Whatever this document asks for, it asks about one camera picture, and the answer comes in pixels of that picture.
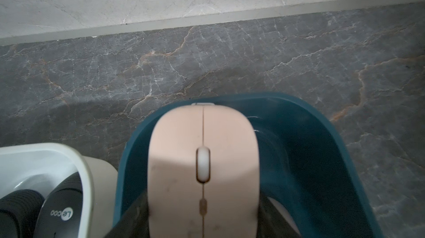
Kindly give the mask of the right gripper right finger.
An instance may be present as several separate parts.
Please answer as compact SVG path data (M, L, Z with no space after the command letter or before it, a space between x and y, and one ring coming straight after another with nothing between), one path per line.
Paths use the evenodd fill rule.
M284 219L277 208L266 197L260 193L258 211L258 238L300 238L298 234Z

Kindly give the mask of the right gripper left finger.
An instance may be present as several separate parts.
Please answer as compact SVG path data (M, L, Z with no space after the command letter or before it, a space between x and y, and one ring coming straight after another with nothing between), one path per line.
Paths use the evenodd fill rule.
M105 238L149 238L147 192L143 192L127 209Z

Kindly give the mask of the black mouse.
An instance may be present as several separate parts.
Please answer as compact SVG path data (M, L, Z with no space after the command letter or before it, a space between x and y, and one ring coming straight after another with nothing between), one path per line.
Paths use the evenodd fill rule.
M78 237L82 207L83 187L75 172L48 195L38 215L34 237Z
M43 203L44 197L30 189L1 198L1 237L31 238Z

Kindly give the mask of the pink mouse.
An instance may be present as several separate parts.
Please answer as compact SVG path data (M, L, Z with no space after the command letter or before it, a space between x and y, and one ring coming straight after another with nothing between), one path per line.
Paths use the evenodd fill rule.
M285 221L290 225L290 227L298 234L300 235L300 231L298 229L298 227L296 226L292 216L290 215L290 213L288 212L288 210L281 204L279 203L277 200L268 197L269 201L274 205L274 207L279 211L279 213L283 216L283 218L285 219Z
M259 146L239 111L187 105L156 123L147 173L151 237L254 238L259 196Z

